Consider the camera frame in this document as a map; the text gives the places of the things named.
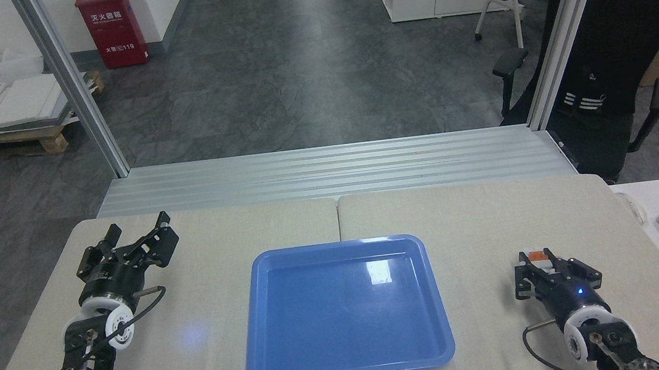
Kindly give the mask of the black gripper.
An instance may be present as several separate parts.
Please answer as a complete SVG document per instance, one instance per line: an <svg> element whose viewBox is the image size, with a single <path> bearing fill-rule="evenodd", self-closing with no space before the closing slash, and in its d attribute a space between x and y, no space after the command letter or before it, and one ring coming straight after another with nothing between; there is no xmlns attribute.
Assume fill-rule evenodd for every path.
<svg viewBox="0 0 659 370"><path fill-rule="evenodd" d="M122 233L117 224L111 224L105 238L96 246L85 249L76 271L85 286L79 296L80 304L94 297L114 298L124 303L136 302L134 293L141 291L145 284L141 267L167 267L176 250L179 236L170 226L170 221L168 212L158 214L153 230L126 248L128 264L103 261L110 257Z"/></svg>
<svg viewBox="0 0 659 370"><path fill-rule="evenodd" d="M521 251L514 266L515 299L529 299L538 288L538 298L560 331L574 312L585 306L609 305L596 292L602 273L576 258L557 257L548 249Z"/></svg>

